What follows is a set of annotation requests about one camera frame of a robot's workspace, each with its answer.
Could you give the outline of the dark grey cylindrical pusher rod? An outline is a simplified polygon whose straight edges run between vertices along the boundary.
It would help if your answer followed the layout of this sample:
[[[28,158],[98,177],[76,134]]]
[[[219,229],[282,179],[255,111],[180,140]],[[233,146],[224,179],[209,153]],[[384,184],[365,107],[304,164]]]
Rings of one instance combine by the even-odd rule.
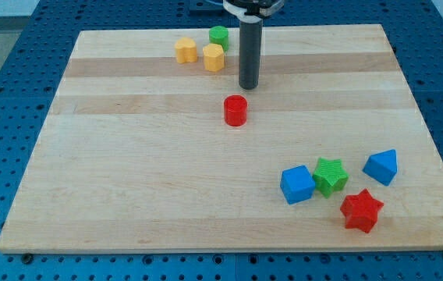
[[[239,85],[245,90],[252,90],[259,83],[262,29],[262,20],[241,21],[239,25]]]

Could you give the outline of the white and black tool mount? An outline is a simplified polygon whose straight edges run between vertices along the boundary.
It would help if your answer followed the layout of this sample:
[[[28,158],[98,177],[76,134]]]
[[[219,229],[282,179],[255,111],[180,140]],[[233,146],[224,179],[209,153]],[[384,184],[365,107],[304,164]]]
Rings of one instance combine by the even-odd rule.
[[[262,20],[285,5],[285,0],[223,0],[223,8],[239,20]]]

